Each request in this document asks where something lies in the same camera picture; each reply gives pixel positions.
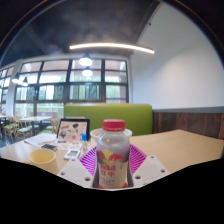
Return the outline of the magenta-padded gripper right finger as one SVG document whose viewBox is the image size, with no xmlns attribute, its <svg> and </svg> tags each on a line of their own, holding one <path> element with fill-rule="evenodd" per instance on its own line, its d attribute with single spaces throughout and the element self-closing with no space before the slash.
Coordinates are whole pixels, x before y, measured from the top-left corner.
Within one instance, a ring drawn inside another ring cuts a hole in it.
<svg viewBox="0 0 224 224">
<path fill-rule="evenodd" d="M 136 146 L 130 145 L 130 187 L 143 187 L 167 175 L 169 175 L 168 170 L 155 155 L 147 156 Z"/>
</svg>

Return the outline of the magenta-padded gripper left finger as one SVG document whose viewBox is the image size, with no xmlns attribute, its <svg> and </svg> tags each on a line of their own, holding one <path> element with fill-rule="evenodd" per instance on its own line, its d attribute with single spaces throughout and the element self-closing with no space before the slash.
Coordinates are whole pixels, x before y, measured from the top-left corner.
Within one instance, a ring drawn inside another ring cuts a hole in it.
<svg viewBox="0 0 224 224">
<path fill-rule="evenodd" d="M 80 158 L 70 159 L 58 176 L 84 188 L 92 188 L 95 170 L 96 148 L 92 148 Z"/>
</svg>

